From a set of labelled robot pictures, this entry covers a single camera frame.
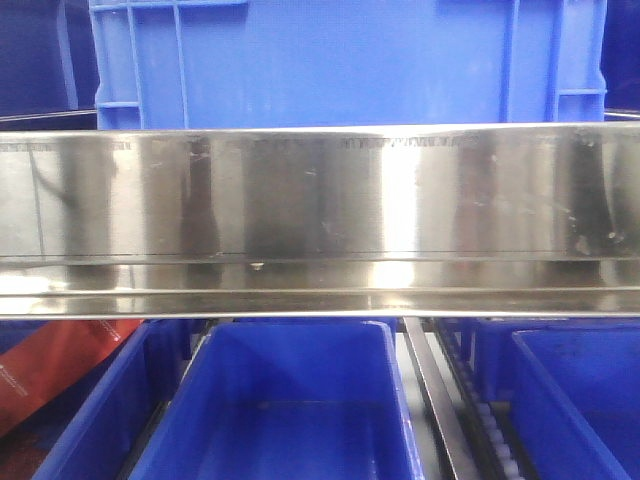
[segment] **stainless steel rail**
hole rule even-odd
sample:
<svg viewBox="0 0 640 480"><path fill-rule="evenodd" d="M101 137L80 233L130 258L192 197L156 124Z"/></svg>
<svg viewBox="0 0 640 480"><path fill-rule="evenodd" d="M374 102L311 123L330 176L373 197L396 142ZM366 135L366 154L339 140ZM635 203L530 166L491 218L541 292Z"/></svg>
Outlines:
<svg viewBox="0 0 640 480"><path fill-rule="evenodd" d="M481 480L467 439L460 427L451 398L427 343L419 318L405 317L407 346L425 401L429 403L443 450L455 480Z"/></svg>
<svg viewBox="0 0 640 480"><path fill-rule="evenodd" d="M640 312L640 126L0 134L0 315Z"/></svg>

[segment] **metal bar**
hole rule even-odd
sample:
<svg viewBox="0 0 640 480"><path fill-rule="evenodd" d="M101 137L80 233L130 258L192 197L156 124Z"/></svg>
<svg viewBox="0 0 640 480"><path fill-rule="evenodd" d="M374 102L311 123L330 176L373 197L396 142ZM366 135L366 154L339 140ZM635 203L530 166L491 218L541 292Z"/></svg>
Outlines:
<svg viewBox="0 0 640 480"><path fill-rule="evenodd" d="M460 427L435 357L422 330L420 319L405 317L404 324L407 329L406 339L411 358L419 374L425 402L429 403L433 411L453 478L481 480L482 477Z"/></svg>
<svg viewBox="0 0 640 480"><path fill-rule="evenodd" d="M3 133L0 315L638 314L639 145L617 122Z"/></svg>

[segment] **metal frame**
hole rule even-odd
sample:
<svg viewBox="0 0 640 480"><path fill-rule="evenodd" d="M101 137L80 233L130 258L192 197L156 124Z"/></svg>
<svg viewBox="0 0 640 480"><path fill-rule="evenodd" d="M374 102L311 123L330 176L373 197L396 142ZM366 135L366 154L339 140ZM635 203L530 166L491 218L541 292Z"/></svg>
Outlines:
<svg viewBox="0 0 640 480"><path fill-rule="evenodd" d="M0 134L0 316L640 312L636 123Z"/></svg>

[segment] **blue plastic bin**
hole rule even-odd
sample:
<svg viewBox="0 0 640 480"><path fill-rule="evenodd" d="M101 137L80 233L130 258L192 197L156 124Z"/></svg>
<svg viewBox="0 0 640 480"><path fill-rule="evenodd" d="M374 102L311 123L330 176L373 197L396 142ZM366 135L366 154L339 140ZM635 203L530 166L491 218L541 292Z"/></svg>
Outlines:
<svg viewBox="0 0 640 480"><path fill-rule="evenodd" d="M640 2L609 2L602 51L607 108L640 111Z"/></svg>
<svg viewBox="0 0 640 480"><path fill-rule="evenodd" d="M398 317L241 317L236 322L269 322L281 324L299 323L362 323L380 322L389 327L393 345L396 344L396 331L398 330Z"/></svg>
<svg viewBox="0 0 640 480"><path fill-rule="evenodd" d="M640 478L640 331L514 339L512 420L541 480Z"/></svg>
<svg viewBox="0 0 640 480"><path fill-rule="evenodd" d="M451 318L440 321L460 359L469 367L478 394L485 402L511 400L517 354L512 334L518 330L640 328L639 318Z"/></svg>
<svg viewBox="0 0 640 480"><path fill-rule="evenodd" d="M131 479L423 479L389 329L229 323Z"/></svg>
<svg viewBox="0 0 640 480"><path fill-rule="evenodd" d="M5 340L16 344L41 323L3 322L0 345L10 348ZM35 480L114 479L156 406L173 396L188 358L184 342L190 327L184 321L143 324L3 442L28 435L36 449L48 452Z"/></svg>
<svg viewBox="0 0 640 480"><path fill-rule="evenodd" d="M87 0L3 0L0 65L0 116L93 108Z"/></svg>
<svg viewBox="0 0 640 480"><path fill-rule="evenodd" d="M89 0L98 125L602 120L606 0Z"/></svg>

